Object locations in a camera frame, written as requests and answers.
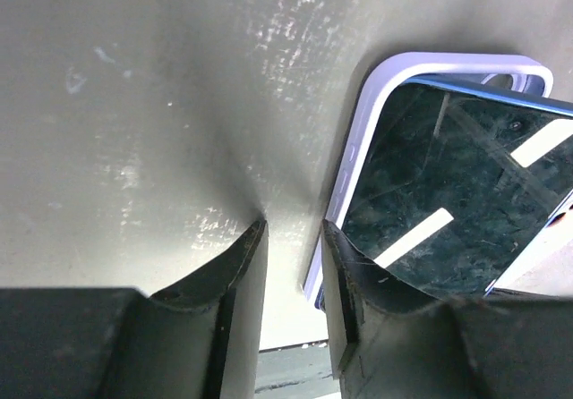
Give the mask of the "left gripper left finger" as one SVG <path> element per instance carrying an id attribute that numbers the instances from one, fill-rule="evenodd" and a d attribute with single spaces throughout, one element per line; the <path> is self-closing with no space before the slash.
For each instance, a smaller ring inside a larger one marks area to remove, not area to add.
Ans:
<path id="1" fill-rule="evenodd" d="M 265 220 L 145 296 L 133 288 L 1 292 L 4 398 L 251 398 L 268 264 Z"/>

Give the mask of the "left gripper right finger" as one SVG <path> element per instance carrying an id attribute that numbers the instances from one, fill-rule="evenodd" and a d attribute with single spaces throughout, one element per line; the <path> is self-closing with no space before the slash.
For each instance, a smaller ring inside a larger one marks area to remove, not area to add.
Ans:
<path id="1" fill-rule="evenodd" d="M 345 398 L 569 398 L 572 301 L 501 290 L 441 300 L 321 233 L 333 376 Z"/>

